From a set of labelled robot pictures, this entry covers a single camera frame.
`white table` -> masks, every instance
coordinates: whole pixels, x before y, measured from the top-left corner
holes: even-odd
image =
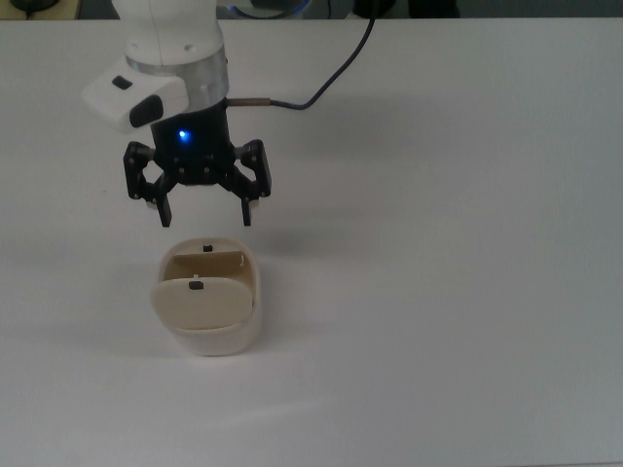
[[[357,21],[227,22],[230,96],[303,100]],[[623,21],[378,24],[308,112],[232,109],[274,194],[241,225],[128,198],[131,139],[82,87],[117,22],[0,26],[0,458],[7,466],[422,466],[623,458]],[[265,328],[184,353],[165,251],[257,254]]]

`black wire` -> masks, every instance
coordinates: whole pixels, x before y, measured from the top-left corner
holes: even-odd
[[[314,103],[320,98],[321,95],[338,79],[340,75],[345,72],[345,70],[350,66],[351,63],[357,58],[363,46],[366,45],[368,38],[370,37],[370,33],[372,32],[372,28],[374,27],[374,22],[377,18],[377,14],[379,13],[379,4],[380,0],[373,0],[372,5],[372,15],[370,15],[370,21],[368,22],[368,27],[366,27],[365,32],[363,33],[363,37],[359,41],[357,48],[350,55],[347,61],[338,68],[331,77],[326,81],[324,85],[318,90],[316,94],[314,94],[310,100],[308,100],[304,104],[293,104],[291,102],[284,102],[282,100],[272,100],[267,98],[242,98],[242,99],[228,99],[228,106],[230,107],[255,107],[255,106],[269,106],[273,107],[281,107],[283,109],[291,109],[291,110],[306,110],[314,105]]]
[[[338,79],[340,78],[340,75],[342,75],[342,73],[345,72],[345,70],[350,66],[351,63],[354,62],[354,60],[357,58],[357,56],[359,55],[359,53],[361,52],[361,49],[363,49],[363,46],[366,45],[366,42],[368,41],[368,37],[370,37],[370,33],[372,32],[372,28],[374,27],[374,22],[377,18],[377,13],[379,12],[379,0],[374,0],[374,4],[372,7],[372,15],[370,16],[370,21],[368,22],[368,27],[366,28],[366,31],[363,33],[363,37],[361,38],[361,41],[359,41],[359,44],[357,45],[357,48],[354,50],[354,52],[350,55],[350,57],[347,59],[347,61],[344,62],[344,64],[338,68],[338,71],[336,71],[331,78],[329,78],[326,83],[324,85],[322,85],[322,87],[318,90],[318,92],[316,94],[314,94],[310,100],[308,100],[305,104],[293,104],[291,102],[283,102],[282,100],[272,100],[271,99],[271,105],[274,107],[281,107],[284,109],[291,109],[291,110],[306,110],[309,109],[310,107],[312,107],[314,105],[314,103],[320,98],[321,95],[324,94],[324,92]]]

